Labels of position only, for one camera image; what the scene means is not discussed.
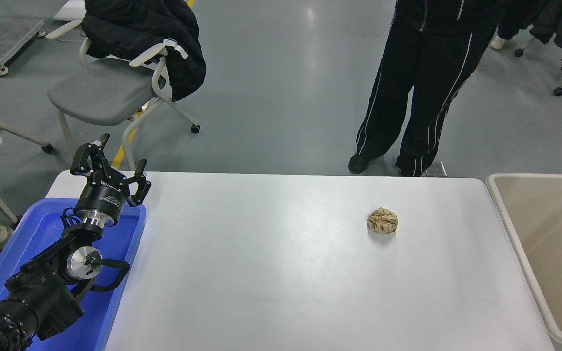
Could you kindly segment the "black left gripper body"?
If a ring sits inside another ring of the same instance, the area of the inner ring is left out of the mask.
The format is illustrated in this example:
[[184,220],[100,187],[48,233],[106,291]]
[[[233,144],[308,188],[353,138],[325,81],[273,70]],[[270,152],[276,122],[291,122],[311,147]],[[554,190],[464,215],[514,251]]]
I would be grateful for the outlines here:
[[102,213],[109,221],[118,221],[122,214],[128,191],[123,191],[124,175],[112,175],[107,179],[87,176],[87,182],[75,206],[75,216],[89,218],[90,212]]

